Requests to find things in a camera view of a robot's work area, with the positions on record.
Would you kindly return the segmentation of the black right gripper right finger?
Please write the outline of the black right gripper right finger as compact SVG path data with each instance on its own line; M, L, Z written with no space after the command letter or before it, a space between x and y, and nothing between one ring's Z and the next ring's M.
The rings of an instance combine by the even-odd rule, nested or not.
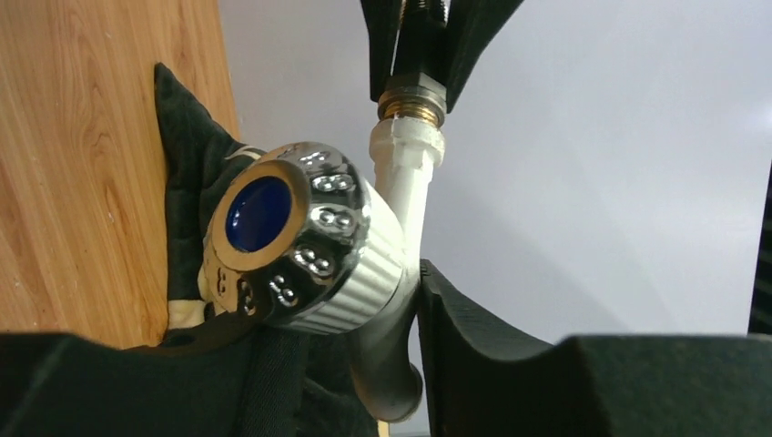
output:
M768 336L516 329L422 263L419 332L434 436L768 436Z

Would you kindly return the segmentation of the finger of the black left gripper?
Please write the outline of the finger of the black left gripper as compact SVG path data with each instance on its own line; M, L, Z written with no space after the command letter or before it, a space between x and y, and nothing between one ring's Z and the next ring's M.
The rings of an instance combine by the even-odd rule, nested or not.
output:
M523 0L453 0L446 26L442 83L451 113L485 48Z
M369 38L370 98L377 102L391 76L402 0L361 0Z

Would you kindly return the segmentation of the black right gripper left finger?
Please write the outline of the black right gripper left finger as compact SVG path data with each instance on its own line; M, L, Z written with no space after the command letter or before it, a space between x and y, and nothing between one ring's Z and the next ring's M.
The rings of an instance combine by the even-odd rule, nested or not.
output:
M309 339L219 316L156 347L1 338L4 436L291 436Z

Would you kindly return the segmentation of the metal tee pipe fitting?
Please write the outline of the metal tee pipe fitting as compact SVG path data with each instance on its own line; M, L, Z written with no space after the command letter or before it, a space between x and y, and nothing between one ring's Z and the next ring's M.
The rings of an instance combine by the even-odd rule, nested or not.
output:
M404 1L378 116L421 118L440 127L447 114L443 1Z

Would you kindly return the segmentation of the white plastic water faucet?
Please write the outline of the white plastic water faucet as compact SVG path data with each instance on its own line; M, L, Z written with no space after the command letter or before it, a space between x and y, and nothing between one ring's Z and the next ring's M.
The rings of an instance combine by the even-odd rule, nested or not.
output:
M381 422L409 419L422 399L408 353L422 231L444 154L439 122L396 115L371 131L373 181L319 142L255 156L208 224L202 297L220 314L342 335L369 414Z

